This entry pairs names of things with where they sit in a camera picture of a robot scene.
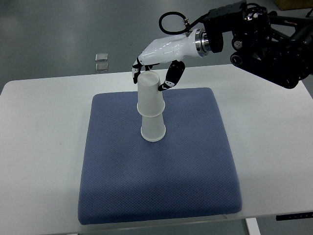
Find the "stacked paper cup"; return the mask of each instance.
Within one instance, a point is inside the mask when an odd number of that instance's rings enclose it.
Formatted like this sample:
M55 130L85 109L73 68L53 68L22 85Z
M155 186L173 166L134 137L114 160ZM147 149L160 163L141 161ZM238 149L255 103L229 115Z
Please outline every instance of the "stacked paper cup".
M158 91L160 78L156 72L145 71L138 76L137 110L142 115L141 135L151 142L159 141L165 135L163 120L165 103Z

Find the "blue cushion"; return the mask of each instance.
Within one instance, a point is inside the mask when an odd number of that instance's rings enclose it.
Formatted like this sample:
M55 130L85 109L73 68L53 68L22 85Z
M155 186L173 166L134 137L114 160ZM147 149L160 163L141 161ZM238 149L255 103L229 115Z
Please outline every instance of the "blue cushion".
M140 134L137 92L93 98L82 169L81 224L239 212L227 135L209 88L163 92L165 137Z

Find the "small metal object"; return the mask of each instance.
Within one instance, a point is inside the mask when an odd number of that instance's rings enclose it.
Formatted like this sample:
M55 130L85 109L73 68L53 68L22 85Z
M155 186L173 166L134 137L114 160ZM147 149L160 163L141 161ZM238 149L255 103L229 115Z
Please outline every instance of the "small metal object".
M108 63L97 63L96 64L96 72L104 72L108 71Z
M107 53L99 53L96 54L96 61L107 61L108 60L108 54Z
M235 41L234 47L240 50L243 47L243 43L241 41Z

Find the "robotic hand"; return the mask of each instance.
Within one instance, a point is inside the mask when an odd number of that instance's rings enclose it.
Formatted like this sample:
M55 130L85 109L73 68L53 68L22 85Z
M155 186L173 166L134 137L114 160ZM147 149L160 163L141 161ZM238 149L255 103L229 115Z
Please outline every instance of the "robotic hand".
M186 29L165 30L162 20L168 15L181 16ZM191 30L197 23L203 23L204 29ZM271 28L272 24L294 27L295 32L289 37ZM280 17L276 12L268 13L266 8L242 0L212 9L192 24L183 14L168 12L160 17L159 26L173 36L154 40L138 56L133 65L134 83L143 66L149 70L172 61L158 90L175 86L185 69L182 59L187 55L204 57L209 51L221 52L223 33L229 31L236 50L230 56L233 65L288 89L313 73L313 21L309 19Z
M137 83L141 67L145 66L145 69L149 70L153 65L172 61L165 82L158 88L159 91L169 89L178 83L185 70L185 64L182 62L185 56L204 57L209 50L204 29L194 29L187 35L155 39L137 57L133 65L134 83Z

